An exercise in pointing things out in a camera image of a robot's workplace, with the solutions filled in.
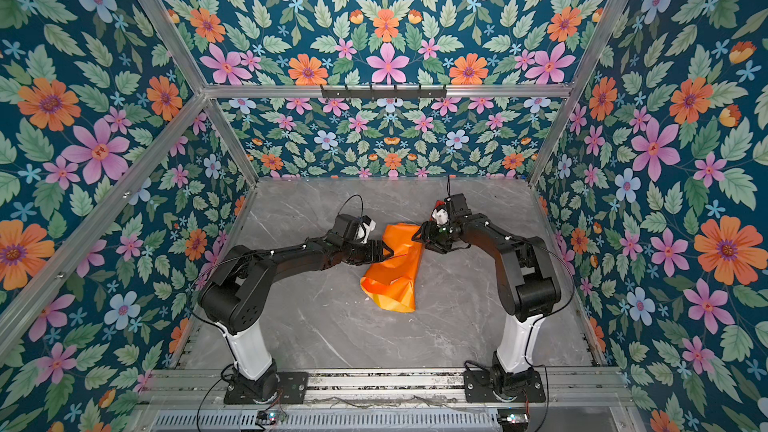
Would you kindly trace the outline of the yellow orange wrapping paper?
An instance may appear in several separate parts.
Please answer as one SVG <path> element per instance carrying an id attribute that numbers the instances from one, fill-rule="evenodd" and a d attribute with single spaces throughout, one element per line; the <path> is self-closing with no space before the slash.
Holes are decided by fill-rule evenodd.
<path id="1" fill-rule="evenodd" d="M 419 231 L 416 224 L 391 224 L 382 240 L 393 250 L 393 256 L 371 265 L 360 280 L 362 291 L 381 309 L 413 313 L 416 309 L 416 279 L 424 244 L 413 240 Z"/>

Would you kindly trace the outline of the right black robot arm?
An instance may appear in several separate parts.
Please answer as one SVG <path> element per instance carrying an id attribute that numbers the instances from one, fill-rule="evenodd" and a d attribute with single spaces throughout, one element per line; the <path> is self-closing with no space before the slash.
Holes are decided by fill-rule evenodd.
<path id="1" fill-rule="evenodd" d="M 472 212 L 462 194 L 437 201 L 413 240 L 443 255 L 457 251 L 456 244 L 461 242 L 493 259 L 497 292 L 506 313 L 504 331 L 492 364 L 467 362 L 467 377 L 501 401 L 521 394 L 534 396 L 542 385 L 533 361 L 535 342 L 562 297 L 555 256 L 545 241 L 514 234 L 486 215 Z"/>

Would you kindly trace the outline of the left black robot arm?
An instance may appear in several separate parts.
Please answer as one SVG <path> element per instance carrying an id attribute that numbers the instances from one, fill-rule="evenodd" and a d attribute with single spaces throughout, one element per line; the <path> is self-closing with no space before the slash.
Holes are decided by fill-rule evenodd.
<path id="1" fill-rule="evenodd" d="M 395 256 L 381 239 L 372 239 L 375 222 L 368 216 L 339 214 L 321 236 L 282 248 L 231 248 L 205 283 L 199 306 L 222 333 L 233 357 L 233 390 L 227 396 L 266 403 L 278 394 L 280 378 L 267 349 L 260 319 L 273 285 L 306 272 L 323 271 L 345 263 L 353 266 L 383 263 Z"/>

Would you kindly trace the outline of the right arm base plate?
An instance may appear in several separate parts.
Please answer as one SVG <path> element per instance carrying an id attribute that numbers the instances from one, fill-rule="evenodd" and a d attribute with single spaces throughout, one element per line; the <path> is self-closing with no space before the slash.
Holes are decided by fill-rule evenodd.
<path id="1" fill-rule="evenodd" d="M 544 403 L 547 399 L 541 376 L 532 367 L 509 373 L 500 364 L 465 360 L 462 377 L 468 403 Z"/>

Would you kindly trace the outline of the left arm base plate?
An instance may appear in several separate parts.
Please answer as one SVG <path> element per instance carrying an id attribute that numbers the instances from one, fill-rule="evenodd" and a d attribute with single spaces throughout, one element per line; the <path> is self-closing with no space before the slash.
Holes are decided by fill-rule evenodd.
<path id="1" fill-rule="evenodd" d="M 300 405 L 308 391 L 306 372 L 267 372 L 257 380 L 238 374 L 228 380 L 226 405 Z"/>

